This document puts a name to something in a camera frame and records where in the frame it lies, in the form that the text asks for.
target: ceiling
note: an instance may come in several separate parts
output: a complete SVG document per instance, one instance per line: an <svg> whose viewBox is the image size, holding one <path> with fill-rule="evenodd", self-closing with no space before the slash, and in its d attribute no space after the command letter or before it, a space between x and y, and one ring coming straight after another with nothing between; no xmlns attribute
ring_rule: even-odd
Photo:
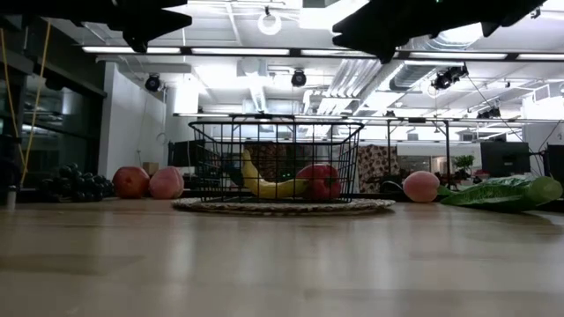
<svg viewBox="0 0 564 317"><path fill-rule="evenodd" d="M340 0L340 2L347 2L352 5L351 7L362 3L360 0ZM324 29L301 27L301 24L305 25L306 22L310 25L315 22L312 18L301 16L306 12L308 14L312 12L311 9L303 10L301 1L264 3L269 4L271 12L281 18L281 29L275 35L266 35L257 27L257 20L264 12L263 4L259 1L254 3L191 1L187 6L173 8L173 11L192 16L193 25L164 35L152 41L150 46L333 47L331 43L333 34L327 27ZM551 14L541 14L536 19L525 17L514 26L499 29L489 38L478 39L466 49L564 51L564 32L561 31L564 30L564 2L548 0L542 9L546 12L550 11ZM333 17L328 11L322 9L314 13L324 17L339 18L338 16ZM88 24L87 28L78 28L65 20L55 20L53 24L81 45L125 45L121 33L113 32L104 25ZM356 82L362 89L360 93L347 96L352 103L363 102L371 92L381 89L378 88L377 83L386 78L386 71L389 70L389 65L384 67L380 65L372 72L362 73L363 69L367 67L366 64L349 63L347 68L344 60L337 59L289 57L264 57L262 59L268 65L268 78L262 83L267 100L302 101L308 90L327 92L333 79L343 75L344 77L358 77L358 80L360 77L367 77L366 82ZM124 55L114 56L110 60L119 62L122 71L129 77L139 78L139 80L148 76L144 71L148 65L191 65L204 86L199 99L204 111L207 107L217 105L240 105L244 99L251 98L249 83L236 76L237 63L240 60L237 57ZM383 105L377 105L379 112L370 112L367 115L379 115L386 107L394 107L394 105L400 106L400 108L396 107L396 111L406 116L429 114L425 108L443 109L441 113L449 109L458 109L457 112L463 114L468 108L480 108L480 104L484 103L484 98L491 99L492 102L496 98L499 99L498 104L507 110L506 113L514 115L519 113L523 96L544 85L544 82L556 82L560 79L564 81L564 63L468 63L467 66L470 78L480 89L481 94L476 91L470 80L463 79L437 98L430 97L426 93L429 78L433 78L436 71L444 70L444 68L438 68L429 72L427 79L421 79L407 94L398 94L398 98L393 102L388 102L388 98L372 98L372 103L378 103L381 100ZM292 87L290 78L294 69L305 70L308 76L307 86ZM175 80L182 80L182 74L171 74L166 81L174 82ZM510 87L506 87L507 82L510 82ZM346 83L354 85L355 82L350 80Z"/></svg>

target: leafy green vegetable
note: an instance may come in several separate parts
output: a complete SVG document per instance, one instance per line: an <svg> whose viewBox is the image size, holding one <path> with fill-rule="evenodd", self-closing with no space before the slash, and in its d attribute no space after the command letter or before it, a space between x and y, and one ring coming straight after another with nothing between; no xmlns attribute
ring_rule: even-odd
<svg viewBox="0 0 564 317"><path fill-rule="evenodd" d="M448 197L441 203L487 210L525 211L562 196L562 186L550 177L527 180L520 177L490 179L460 192L440 189Z"/></svg>

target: white ceiling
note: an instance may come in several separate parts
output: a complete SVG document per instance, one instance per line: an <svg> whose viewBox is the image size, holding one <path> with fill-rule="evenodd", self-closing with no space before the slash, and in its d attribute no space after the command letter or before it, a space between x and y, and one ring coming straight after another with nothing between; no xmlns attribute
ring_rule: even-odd
<svg viewBox="0 0 564 317"><path fill-rule="evenodd" d="M257 20L263 12L260 7L240 7L232 3L233 16L229 17L226 5L210 6L189 4L174 11L189 14L193 25L152 41L152 46L246 46L283 48L330 48L333 34L327 30L300 28L301 1L286 2L286 7L271 9L282 15L282 28L276 35L265 35L257 28ZM545 9L564 11L564 1L548 0ZM125 45L118 32L104 25L89 24L89 29L77 28L71 22L55 20L61 29L82 45ZM497 30L491 37L480 39L468 49L480 50L564 50L564 19L525 17L509 28ZM200 104L241 104L250 97L248 87L235 76L238 58L198 56L128 56L130 65L149 63L190 64L203 83L209 87L202 94ZM329 85L337 74L340 60L313 58L264 58L269 66L287 66L289 69L306 70L309 85ZM486 98L492 98L519 85L547 78L564 80L564 63L468 63L474 82ZM305 89L292 88L291 75L276 74L264 88L267 99L302 100ZM505 80L513 79L511 88L505 88ZM469 82L461 82L448 92L432 99L425 93L407 94L400 100L407 107L460 108L480 104L483 98ZM515 107L520 100L506 100L503 107Z"/></svg>

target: black wire basket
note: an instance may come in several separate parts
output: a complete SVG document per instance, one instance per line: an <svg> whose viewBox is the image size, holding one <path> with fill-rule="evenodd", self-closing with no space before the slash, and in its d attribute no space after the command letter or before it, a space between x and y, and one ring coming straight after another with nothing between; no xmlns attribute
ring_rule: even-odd
<svg viewBox="0 0 564 317"><path fill-rule="evenodd" d="M203 202L351 201L362 123L234 114L189 126L195 132L194 187Z"/></svg>

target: security camera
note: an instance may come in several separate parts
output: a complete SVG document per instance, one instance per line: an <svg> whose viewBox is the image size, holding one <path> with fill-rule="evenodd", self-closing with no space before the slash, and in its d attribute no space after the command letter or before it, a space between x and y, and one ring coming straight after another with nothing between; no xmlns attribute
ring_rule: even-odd
<svg viewBox="0 0 564 317"><path fill-rule="evenodd" d="M149 92L160 92L164 88L163 83L160 81L160 75L149 75L149 78L147 78L147 81L145 82L145 88Z"/></svg>
<svg viewBox="0 0 564 317"><path fill-rule="evenodd" d="M303 70L294 70L292 75L292 86L294 87L302 87L306 84L306 74L303 73Z"/></svg>

